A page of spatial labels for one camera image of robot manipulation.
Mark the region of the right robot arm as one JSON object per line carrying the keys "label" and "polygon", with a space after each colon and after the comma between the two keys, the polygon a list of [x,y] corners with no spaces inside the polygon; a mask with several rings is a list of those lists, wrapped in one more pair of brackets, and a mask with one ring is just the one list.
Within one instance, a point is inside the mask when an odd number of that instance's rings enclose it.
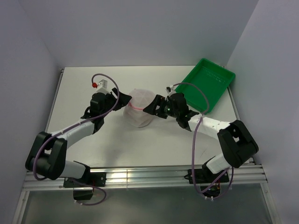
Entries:
{"label": "right robot arm", "polygon": [[167,97],[156,95],[143,112],[163,119],[173,117],[181,128],[219,141],[222,152],[203,166],[202,176],[207,182],[214,181],[222,170],[239,168],[259,151],[257,143],[242,121],[237,119],[225,122],[205,117],[189,109],[182,93]]}

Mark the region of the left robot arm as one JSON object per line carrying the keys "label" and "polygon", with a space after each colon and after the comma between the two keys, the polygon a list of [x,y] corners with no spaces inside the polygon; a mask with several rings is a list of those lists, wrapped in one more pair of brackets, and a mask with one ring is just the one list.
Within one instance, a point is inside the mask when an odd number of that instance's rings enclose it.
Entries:
{"label": "left robot arm", "polygon": [[32,145],[25,167],[32,171],[37,180],[59,177],[74,178],[79,186],[90,183],[90,167],[75,161],[67,161],[67,149],[84,137],[93,135],[104,124],[104,117],[111,111],[125,107],[131,100],[117,88],[111,92],[97,92],[92,95],[90,105],[80,120],[61,131],[40,132]]}

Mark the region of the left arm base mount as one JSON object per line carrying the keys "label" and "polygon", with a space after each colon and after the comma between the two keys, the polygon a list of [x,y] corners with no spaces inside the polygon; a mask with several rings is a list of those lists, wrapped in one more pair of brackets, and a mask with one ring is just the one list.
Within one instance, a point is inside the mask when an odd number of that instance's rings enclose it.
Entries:
{"label": "left arm base mount", "polygon": [[106,172],[88,173],[80,179],[65,178],[63,187],[73,189],[73,199],[83,203],[89,202],[96,196],[97,188],[106,184]]}

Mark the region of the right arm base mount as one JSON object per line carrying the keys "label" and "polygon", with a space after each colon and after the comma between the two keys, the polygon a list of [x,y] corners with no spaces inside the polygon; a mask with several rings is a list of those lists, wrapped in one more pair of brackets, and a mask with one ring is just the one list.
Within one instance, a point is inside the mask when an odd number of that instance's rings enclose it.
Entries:
{"label": "right arm base mount", "polygon": [[[219,173],[213,174],[209,171],[209,169],[205,168],[197,168],[194,170],[194,179],[196,184],[211,184],[216,178],[220,176],[220,178],[213,184],[213,186],[209,187],[208,190],[203,193],[203,196],[206,200],[210,199],[212,201],[215,198],[219,198],[220,196],[226,194],[231,188],[234,174],[232,173],[231,178],[229,178],[228,170],[224,174],[222,174],[223,172],[224,170]],[[228,187],[223,193],[221,193],[221,183],[228,183]]]}

